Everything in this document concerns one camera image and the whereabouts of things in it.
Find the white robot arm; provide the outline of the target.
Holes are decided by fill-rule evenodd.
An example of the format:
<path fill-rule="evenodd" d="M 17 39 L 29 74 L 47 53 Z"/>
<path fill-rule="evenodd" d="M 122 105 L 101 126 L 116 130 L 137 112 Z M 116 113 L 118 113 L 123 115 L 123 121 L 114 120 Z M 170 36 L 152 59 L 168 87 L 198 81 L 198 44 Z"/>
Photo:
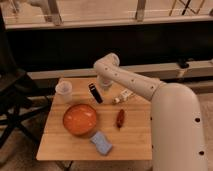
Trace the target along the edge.
<path fill-rule="evenodd" d="M 94 63 L 102 87 L 116 82 L 151 102 L 153 171 L 208 171 L 203 120 L 196 94 L 180 83 L 136 74 L 119 67 L 110 53 Z"/>

